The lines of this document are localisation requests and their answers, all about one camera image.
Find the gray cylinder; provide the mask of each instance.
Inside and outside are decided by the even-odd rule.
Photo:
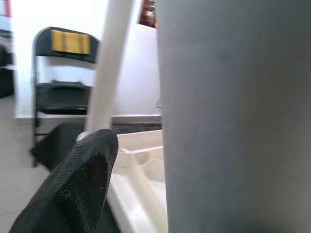
[[[311,232],[311,2],[158,0],[172,233]]]

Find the floor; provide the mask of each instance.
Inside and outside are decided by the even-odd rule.
[[[31,125],[17,122],[14,97],[0,99],[0,232],[9,232],[15,218],[49,174],[32,168]]]

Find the white plastic container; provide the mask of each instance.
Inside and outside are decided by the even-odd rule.
[[[168,232],[162,130],[118,135],[108,201],[124,233]]]

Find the chair seat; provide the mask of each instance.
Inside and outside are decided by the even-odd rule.
[[[46,114],[86,115],[90,86],[55,88],[51,83],[36,86],[37,110]]]

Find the white pole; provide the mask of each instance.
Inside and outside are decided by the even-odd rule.
[[[109,128],[133,0],[108,0],[86,132]]]

